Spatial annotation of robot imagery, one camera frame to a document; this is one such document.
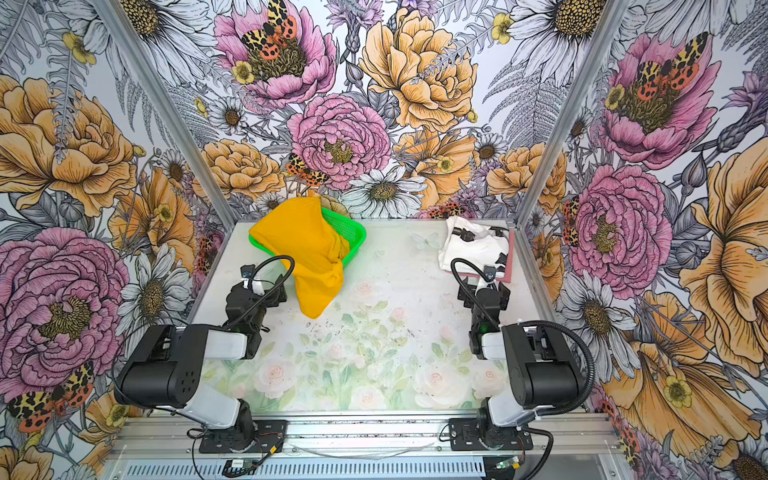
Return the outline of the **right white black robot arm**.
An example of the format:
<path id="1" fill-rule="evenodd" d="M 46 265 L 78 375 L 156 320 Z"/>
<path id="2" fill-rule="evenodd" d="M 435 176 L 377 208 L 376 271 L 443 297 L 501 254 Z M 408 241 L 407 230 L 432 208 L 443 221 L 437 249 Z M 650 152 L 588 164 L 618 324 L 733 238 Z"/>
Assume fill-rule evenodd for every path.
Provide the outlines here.
<path id="1" fill-rule="evenodd" d="M 587 400 L 597 376 L 594 355 L 579 334 L 557 322 L 502 324 L 510 290 L 490 269 L 463 258 L 451 260 L 449 269 L 458 300 L 472 314 L 470 352 L 479 360 L 503 361 L 508 376 L 506 387 L 481 401 L 473 426 L 449 422 L 453 448 L 526 448 L 532 422 L 569 413 Z"/>

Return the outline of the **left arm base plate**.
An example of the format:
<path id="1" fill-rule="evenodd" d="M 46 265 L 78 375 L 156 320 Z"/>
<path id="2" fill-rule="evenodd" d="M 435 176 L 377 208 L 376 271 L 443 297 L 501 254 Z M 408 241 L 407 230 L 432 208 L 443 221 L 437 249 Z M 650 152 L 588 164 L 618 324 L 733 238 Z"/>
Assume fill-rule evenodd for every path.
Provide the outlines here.
<path id="1" fill-rule="evenodd" d="M 288 422 L 253 420 L 250 425 L 212 430 L 203 435 L 202 454 L 267 454 L 282 451 Z"/>

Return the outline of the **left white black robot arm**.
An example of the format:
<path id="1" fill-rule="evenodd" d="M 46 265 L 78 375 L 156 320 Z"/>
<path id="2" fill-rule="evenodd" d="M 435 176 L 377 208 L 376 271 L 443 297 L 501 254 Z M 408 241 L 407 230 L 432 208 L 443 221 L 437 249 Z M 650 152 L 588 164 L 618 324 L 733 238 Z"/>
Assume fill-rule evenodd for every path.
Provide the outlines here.
<path id="1" fill-rule="evenodd" d="M 172 412 L 201 425 L 201 451 L 223 453 L 254 447 L 257 427 L 248 402 L 204 383 L 207 360 L 256 357 L 266 311 L 287 300 L 284 283 L 295 269 L 287 255 L 241 267 L 241 281 L 226 297 L 225 321 L 193 323 L 182 329 L 146 329 L 114 380 L 115 399 L 124 405 Z"/>

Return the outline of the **yellow t-shirt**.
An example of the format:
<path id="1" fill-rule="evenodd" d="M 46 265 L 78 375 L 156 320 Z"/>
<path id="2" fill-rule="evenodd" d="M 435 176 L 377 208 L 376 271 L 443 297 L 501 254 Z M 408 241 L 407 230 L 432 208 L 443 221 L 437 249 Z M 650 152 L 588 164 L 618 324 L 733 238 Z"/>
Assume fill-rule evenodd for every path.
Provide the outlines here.
<path id="1" fill-rule="evenodd" d="M 342 289 L 343 259 L 350 253 L 349 242 L 323 217 L 321 200 L 287 200 L 251 227 L 249 235 L 273 254 L 294 259 L 300 310 L 318 318 Z"/>

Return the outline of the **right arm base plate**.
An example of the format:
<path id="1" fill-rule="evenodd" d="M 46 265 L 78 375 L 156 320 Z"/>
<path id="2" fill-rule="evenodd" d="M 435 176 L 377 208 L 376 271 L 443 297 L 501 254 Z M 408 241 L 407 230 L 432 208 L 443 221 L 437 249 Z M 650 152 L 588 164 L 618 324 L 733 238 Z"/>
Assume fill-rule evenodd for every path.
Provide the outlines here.
<path id="1" fill-rule="evenodd" d="M 451 418 L 448 441 L 453 451 L 528 451 L 531 436 L 514 427 L 498 427 L 477 418 Z"/>

